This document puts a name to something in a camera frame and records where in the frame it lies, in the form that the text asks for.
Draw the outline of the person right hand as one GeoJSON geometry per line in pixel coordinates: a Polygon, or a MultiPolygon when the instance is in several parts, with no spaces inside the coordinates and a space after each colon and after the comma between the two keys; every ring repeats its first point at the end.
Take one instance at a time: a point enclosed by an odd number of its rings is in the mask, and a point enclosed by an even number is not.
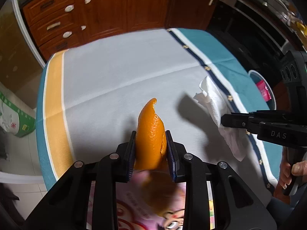
{"type": "Polygon", "coordinates": [[[298,162],[294,165],[290,165],[287,160],[287,149],[283,147],[282,160],[280,164],[280,173],[278,183],[283,189],[286,189],[287,186],[291,183],[291,175],[295,177],[302,177],[302,182],[306,183],[307,175],[307,162],[306,160],[298,162]]]}

